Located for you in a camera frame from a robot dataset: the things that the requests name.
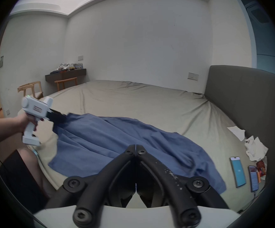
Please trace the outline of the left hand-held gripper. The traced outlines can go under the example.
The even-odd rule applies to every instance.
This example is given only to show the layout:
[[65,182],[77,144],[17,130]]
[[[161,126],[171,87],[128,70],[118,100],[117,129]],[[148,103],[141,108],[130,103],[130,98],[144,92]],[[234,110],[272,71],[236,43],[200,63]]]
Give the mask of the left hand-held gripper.
[[[22,109],[25,113],[34,116],[36,121],[46,119],[54,124],[63,124],[67,121],[67,115],[51,109],[53,98],[45,97],[44,101],[37,100],[33,97],[26,96],[22,99]],[[35,125],[29,123],[23,133],[22,142],[26,145],[40,146],[40,141],[33,134]]]

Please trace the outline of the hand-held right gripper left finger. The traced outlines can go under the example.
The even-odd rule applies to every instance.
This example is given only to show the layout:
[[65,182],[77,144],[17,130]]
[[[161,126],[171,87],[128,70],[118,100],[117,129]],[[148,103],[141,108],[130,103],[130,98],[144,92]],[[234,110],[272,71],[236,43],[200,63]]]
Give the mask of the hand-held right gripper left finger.
[[98,174],[66,178],[45,209],[75,205],[77,227],[99,227],[104,206],[125,208],[136,192],[135,154],[135,145],[130,145]]

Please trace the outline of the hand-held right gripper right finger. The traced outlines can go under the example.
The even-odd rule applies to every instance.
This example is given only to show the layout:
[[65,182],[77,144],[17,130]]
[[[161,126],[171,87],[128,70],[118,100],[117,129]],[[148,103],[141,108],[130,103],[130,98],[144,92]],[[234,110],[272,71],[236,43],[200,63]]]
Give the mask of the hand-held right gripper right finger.
[[136,146],[136,192],[147,208],[169,206],[176,227],[196,227],[202,216],[197,206],[229,209],[205,177],[176,175]]

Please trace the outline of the person's left hand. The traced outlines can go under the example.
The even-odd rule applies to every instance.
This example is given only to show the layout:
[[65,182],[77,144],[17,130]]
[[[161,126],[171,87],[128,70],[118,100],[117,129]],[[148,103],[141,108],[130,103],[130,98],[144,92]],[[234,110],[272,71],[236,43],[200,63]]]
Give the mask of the person's left hand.
[[26,127],[29,124],[32,124],[34,129],[33,132],[37,131],[37,125],[38,125],[38,121],[44,121],[43,118],[40,118],[39,120],[37,120],[37,118],[31,114],[27,114],[27,113],[23,113],[20,114],[18,116],[16,116],[14,118],[15,120],[15,126],[16,126],[16,132],[17,133],[24,133],[24,131],[26,130]]

